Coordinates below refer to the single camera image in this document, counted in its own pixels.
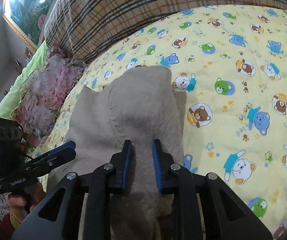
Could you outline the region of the person's left hand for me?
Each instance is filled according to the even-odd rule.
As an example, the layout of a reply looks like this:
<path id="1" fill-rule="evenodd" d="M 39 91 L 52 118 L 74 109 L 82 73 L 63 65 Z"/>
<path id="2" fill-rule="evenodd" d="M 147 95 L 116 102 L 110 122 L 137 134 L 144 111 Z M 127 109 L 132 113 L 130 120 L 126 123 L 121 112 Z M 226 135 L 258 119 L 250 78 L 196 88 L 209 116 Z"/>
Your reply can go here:
<path id="1" fill-rule="evenodd" d="M 25 189 L 30 197 L 29 202 L 31 203 L 30 212 L 44 199 L 46 192 L 43 189 L 41 183 L 37 182 L 35 185 L 29 186 Z M 19 194 L 9 194 L 6 197 L 6 203 L 10 208 L 12 216 L 16 221 L 22 223 L 26 218 L 24 213 L 27 200 L 24 196 Z"/>

